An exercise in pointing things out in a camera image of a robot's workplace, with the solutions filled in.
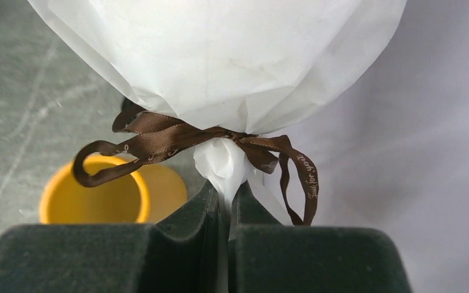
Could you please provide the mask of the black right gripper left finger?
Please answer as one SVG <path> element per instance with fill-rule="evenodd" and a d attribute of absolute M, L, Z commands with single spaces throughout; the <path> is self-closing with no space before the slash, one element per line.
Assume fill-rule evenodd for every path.
<path fill-rule="evenodd" d="M 0 292 L 213 292 L 210 183 L 156 224 L 18 225 L 0 235 Z"/>

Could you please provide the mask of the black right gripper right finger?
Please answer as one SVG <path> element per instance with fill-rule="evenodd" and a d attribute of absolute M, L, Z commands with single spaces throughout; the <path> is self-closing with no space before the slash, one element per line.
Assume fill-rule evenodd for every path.
<path fill-rule="evenodd" d="M 237 191 L 228 241 L 230 292 L 411 292 L 399 252 L 371 228 L 282 225 Z"/>

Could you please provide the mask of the brown satin ribbon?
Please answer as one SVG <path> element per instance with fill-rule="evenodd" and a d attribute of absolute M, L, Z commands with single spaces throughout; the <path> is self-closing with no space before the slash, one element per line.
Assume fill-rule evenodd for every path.
<path fill-rule="evenodd" d="M 271 174 L 276 166 L 280 166 L 280 188 L 284 200 L 288 199 L 288 162 L 293 161 L 305 194 L 304 216 L 299 217 L 288 203 L 285 207 L 293 225 L 310 226 L 313 222 L 318 207 L 318 170 L 308 156 L 292 147 L 286 135 L 265 138 L 218 126 L 202 130 L 178 118 L 150 112 L 137 104 L 123 109 L 117 115 L 112 130 L 133 133 L 135 136 L 119 144 L 97 140 L 84 146 L 72 166 L 73 176 L 80 185 L 96 187 L 129 175 L 144 165 L 166 161 L 183 150 L 209 140 L 228 139 L 245 153 L 256 169 Z M 108 157 L 126 153 L 134 156 L 135 160 L 90 175 L 84 169 L 84 161 L 93 153 Z"/>

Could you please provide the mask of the white wrapping paper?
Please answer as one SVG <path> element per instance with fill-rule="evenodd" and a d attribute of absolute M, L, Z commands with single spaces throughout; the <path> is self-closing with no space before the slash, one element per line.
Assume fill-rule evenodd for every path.
<path fill-rule="evenodd" d="M 127 99 L 198 129 L 269 134 L 304 121 L 373 64 L 405 1 L 31 1 L 41 19 Z M 228 139 L 191 147 L 220 196 L 217 292 L 228 290 L 231 207 L 256 169 Z M 96 172 L 135 160 L 93 153 Z"/>

